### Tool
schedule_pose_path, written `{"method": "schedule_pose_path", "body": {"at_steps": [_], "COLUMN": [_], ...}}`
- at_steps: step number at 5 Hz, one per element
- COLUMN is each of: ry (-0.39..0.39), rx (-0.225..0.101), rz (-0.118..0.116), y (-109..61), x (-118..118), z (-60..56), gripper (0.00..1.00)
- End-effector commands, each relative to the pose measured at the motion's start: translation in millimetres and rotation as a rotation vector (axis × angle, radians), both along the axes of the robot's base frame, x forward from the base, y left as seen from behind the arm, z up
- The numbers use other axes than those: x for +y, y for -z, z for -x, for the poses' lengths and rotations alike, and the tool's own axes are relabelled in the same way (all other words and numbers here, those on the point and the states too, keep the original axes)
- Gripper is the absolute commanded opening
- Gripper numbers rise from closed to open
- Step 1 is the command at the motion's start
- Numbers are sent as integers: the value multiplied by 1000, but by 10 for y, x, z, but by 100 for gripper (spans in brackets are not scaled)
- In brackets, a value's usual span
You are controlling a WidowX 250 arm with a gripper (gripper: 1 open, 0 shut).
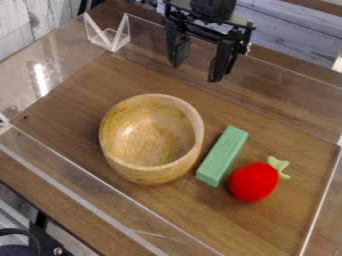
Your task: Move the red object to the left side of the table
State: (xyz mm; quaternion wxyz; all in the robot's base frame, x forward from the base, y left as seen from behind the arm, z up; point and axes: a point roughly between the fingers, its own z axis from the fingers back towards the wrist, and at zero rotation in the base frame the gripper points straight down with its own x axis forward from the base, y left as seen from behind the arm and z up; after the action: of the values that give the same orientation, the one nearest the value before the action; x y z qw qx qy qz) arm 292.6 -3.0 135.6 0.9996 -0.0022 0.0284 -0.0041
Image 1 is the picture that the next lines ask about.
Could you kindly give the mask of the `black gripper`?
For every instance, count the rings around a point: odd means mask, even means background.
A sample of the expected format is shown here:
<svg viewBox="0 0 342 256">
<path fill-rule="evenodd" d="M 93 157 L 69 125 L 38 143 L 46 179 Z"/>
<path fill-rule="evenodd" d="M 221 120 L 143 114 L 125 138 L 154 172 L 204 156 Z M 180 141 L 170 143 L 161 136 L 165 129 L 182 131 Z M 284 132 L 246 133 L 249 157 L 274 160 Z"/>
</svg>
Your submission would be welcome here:
<svg viewBox="0 0 342 256">
<path fill-rule="evenodd" d="M 209 81 L 220 82 L 230 73 L 237 54 L 246 54 L 256 23 L 234 14 L 237 0 L 162 0 L 167 55 L 178 68 L 190 56 L 192 39 L 218 44 Z"/>
</svg>

